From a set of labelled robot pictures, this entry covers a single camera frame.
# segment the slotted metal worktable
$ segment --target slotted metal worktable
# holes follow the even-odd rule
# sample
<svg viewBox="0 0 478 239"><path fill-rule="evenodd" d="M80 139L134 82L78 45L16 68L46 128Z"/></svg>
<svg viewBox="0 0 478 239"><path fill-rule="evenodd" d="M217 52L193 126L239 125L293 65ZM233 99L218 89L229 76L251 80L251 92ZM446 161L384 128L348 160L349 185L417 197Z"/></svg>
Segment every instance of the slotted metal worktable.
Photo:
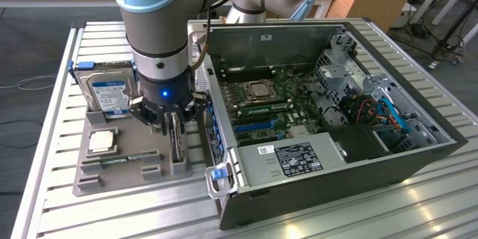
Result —
<svg viewBox="0 0 478 239"><path fill-rule="evenodd" d="M440 236L445 239L477 236L478 118L374 24L361 19L348 21L469 139L469 144L450 157L425 167L401 184L221 231L215 201L206 188L198 127L190 125L194 163L190 178L75 197L72 183L86 100L67 73L68 60L131 59L123 23L90 22L84 28L72 29L68 37L12 238L416 239ZM380 74L368 53L358 50L360 61L373 74ZM301 193L291 199L301 199Z"/></svg>

